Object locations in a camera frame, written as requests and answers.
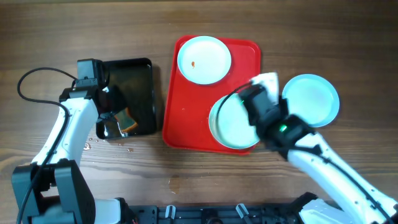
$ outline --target red plastic tray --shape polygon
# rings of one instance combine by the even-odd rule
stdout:
[[[220,81],[210,85],[198,85],[188,81],[177,65],[178,51],[193,37],[196,36],[185,35],[175,43],[164,116],[163,140],[170,147],[181,149],[249,154],[253,147],[237,150],[218,143],[211,135],[208,117],[211,107],[217,100],[260,74],[260,48],[250,40],[218,38],[231,52],[231,68]]]

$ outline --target white bowl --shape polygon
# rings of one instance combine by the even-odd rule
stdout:
[[[248,112],[237,93],[225,101],[216,124],[216,114],[224,98],[213,105],[209,114],[209,128],[213,137],[231,149],[245,149],[257,144],[259,138],[256,128],[249,125]]]
[[[282,96],[287,99],[289,113],[301,117],[314,128],[332,122],[340,108],[335,87],[318,75],[303,74],[292,78]]]
[[[194,37],[182,45],[177,65],[187,80],[208,85],[220,81],[228,73],[231,53],[214,37]]]

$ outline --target wooden table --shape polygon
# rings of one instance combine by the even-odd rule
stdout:
[[[165,101],[174,43],[185,34],[255,41],[262,72],[278,71],[281,88],[302,73],[332,82],[340,113],[319,132],[370,183],[398,198],[397,6],[316,0],[0,6],[0,223],[17,214],[12,171],[40,151],[58,114],[55,106],[20,99],[20,77],[43,66],[76,74],[83,58],[147,57]],[[57,100],[70,84],[61,74],[39,72],[22,91]],[[93,129],[89,138],[81,171],[96,198],[124,197],[130,205],[289,202],[304,192],[328,198],[276,153],[176,150],[160,132],[97,142]]]

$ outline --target black plastic container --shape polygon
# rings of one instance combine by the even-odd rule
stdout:
[[[138,58],[104,62],[104,65],[110,74],[108,88],[119,88],[138,127],[123,136],[117,122],[102,121],[96,124],[96,135],[100,139],[121,139],[156,132],[152,62]]]

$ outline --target water droplet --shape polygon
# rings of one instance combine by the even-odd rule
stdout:
[[[91,149],[91,145],[86,142],[85,143],[85,147],[83,149],[84,150],[90,150]]]

